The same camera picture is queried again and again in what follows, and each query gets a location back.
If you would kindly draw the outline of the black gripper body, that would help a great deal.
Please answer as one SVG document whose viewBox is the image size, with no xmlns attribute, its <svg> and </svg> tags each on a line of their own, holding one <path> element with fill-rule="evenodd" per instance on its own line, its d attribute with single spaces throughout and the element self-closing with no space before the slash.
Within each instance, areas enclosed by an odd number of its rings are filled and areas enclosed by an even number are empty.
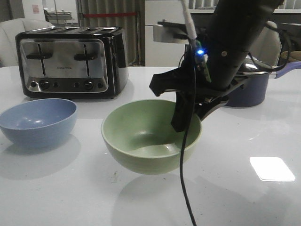
<svg viewBox="0 0 301 226">
<path fill-rule="evenodd" d="M 153 75 L 150 89 L 157 97 L 169 91 L 181 97 L 195 92 L 197 103 L 210 103 L 247 81 L 237 72 L 248 52 L 247 41 L 196 40 L 188 47 L 180 67 Z"/>
</svg>

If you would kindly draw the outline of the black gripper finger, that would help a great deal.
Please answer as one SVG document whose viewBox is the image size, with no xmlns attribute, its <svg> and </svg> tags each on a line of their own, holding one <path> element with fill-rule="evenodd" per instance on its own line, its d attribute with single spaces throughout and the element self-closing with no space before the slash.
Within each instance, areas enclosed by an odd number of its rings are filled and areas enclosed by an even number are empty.
<svg viewBox="0 0 301 226">
<path fill-rule="evenodd" d="M 195 100 L 192 92 L 176 92 L 176 103 L 171 125 L 176 132 L 185 131 L 194 112 Z"/>
<path fill-rule="evenodd" d="M 208 115 L 213 113 L 220 107 L 225 106 L 229 101 L 228 96 L 223 96 L 215 99 L 210 103 L 202 103 L 196 105 L 196 115 L 199 117 L 201 121 L 203 121 Z"/>
</svg>

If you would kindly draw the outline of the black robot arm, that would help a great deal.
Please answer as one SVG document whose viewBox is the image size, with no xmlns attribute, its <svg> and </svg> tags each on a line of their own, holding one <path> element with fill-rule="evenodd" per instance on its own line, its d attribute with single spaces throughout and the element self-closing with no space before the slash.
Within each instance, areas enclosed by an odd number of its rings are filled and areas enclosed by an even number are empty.
<svg viewBox="0 0 301 226">
<path fill-rule="evenodd" d="M 221 0 L 203 35 L 197 35 L 188 5 L 182 1 L 189 46 L 180 67 L 155 74 L 150 89 L 156 96 L 176 93 L 171 125 L 186 130 L 191 116 L 201 120 L 229 101 L 229 93 L 246 83 L 235 76 L 256 37 L 266 26 L 278 0 Z"/>
</svg>

